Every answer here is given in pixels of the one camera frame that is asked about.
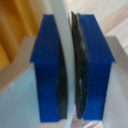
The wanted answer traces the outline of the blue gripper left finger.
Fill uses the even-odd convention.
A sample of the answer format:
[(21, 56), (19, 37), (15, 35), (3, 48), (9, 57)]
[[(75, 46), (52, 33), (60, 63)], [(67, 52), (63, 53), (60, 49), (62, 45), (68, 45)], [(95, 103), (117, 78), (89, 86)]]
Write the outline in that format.
[(26, 37), (13, 63), (0, 71), (0, 128), (64, 128), (67, 75), (52, 15)]

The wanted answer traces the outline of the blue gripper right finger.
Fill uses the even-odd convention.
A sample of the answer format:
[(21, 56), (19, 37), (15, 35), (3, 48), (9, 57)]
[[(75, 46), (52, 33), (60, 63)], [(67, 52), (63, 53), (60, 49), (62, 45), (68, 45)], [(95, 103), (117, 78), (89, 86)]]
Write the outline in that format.
[(128, 128), (128, 56), (114, 36), (104, 36), (94, 15), (72, 14), (76, 62), (76, 112), (104, 128)]

